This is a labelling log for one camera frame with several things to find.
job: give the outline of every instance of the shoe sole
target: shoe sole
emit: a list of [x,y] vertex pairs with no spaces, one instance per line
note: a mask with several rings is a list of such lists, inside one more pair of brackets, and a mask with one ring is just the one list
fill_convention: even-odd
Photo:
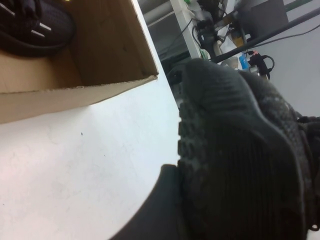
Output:
[[195,96],[199,79],[184,75],[180,107],[178,168],[193,237],[306,239],[302,171],[289,140],[242,77],[205,78]]
[[8,53],[22,57],[47,57],[56,54],[64,48],[68,43],[63,43],[55,46],[35,46],[17,40],[11,35],[0,31],[0,48]]

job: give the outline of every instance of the white surface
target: white surface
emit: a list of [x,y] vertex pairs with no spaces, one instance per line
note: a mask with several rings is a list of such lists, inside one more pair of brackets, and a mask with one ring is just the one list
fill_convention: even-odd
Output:
[[99,104],[0,125],[0,239],[106,240],[178,160],[179,113],[138,2],[158,81]]
[[[292,21],[319,7],[320,1],[313,0],[289,11],[288,18]],[[319,24],[320,16],[317,16],[277,35],[274,39],[304,33]],[[297,111],[308,116],[320,116],[319,39],[320,28],[306,35],[281,40],[257,49],[262,55],[270,55],[275,60],[271,82]],[[267,65],[271,67],[271,62],[268,61]]]

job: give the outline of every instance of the cable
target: cable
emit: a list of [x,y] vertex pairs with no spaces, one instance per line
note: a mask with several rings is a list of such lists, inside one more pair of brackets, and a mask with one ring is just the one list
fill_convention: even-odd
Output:
[[265,57],[272,61],[272,68],[270,70],[270,72],[271,72],[275,68],[275,65],[276,65],[275,60],[272,57],[268,56],[268,55],[265,55]]
[[195,43],[198,45],[198,47],[200,49],[202,49],[201,47],[201,44],[199,43],[199,40],[197,40],[196,36],[195,36],[195,30],[197,31],[197,27],[196,26],[193,26],[192,27],[192,37],[193,37],[193,40],[195,41]]
[[272,43],[277,42],[277,41],[280,41],[280,40],[289,39],[289,38],[293,38],[293,37],[299,37],[299,36],[302,36],[302,35],[311,33],[312,31],[314,31],[314,30],[316,30],[316,29],[318,29],[318,28],[320,28],[320,25],[318,25],[318,26],[316,26],[316,27],[312,28],[311,30],[306,31],[306,32],[304,32],[304,33],[299,33],[299,34],[295,34],[295,35],[285,36],[285,37],[281,37],[281,38],[278,38],[278,39],[275,39],[275,40],[272,40],[272,41],[267,41],[267,42],[265,42],[265,43],[255,45],[254,47],[252,47],[252,49],[253,49],[253,48],[257,48],[257,47],[261,47],[261,46],[264,46],[264,45],[267,45],[267,44],[272,44]]
[[172,43],[169,45],[169,47],[167,48],[166,52],[163,54],[163,58],[165,58],[169,51],[171,50],[172,46],[176,43],[176,41],[180,38],[180,36],[185,32],[185,30],[189,27],[189,25],[192,23],[194,19],[192,18],[188,24],[185,26],[185,28],[179,33],[178,36],[176,36],[176,38],[172,41]]

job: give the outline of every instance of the white wall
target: white wall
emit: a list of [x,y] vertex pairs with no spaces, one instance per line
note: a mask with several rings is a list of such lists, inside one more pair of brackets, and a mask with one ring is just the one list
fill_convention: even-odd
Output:
[[[288,18],[292,21],[319,7],[320,0],[313,0],[288,12]],[[275,38],[303,33],[317,25],[320,25],[320,16]],[[257,50],[274,58],[271,82],[285,99],[303,115],[320,116],[320,28],[303,36],[261,46]]]

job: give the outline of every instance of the black knit sneaker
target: black knit sneaker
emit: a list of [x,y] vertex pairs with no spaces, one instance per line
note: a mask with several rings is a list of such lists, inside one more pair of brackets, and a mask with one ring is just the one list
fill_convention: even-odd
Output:
[[262,78],[196,59],[183,73],[178,168],[197,240],[305,240],[314,173],[297,118]]
[[0,48],[12,54],[52,55],[75,31],[71,15],[53,0],[0,0]]

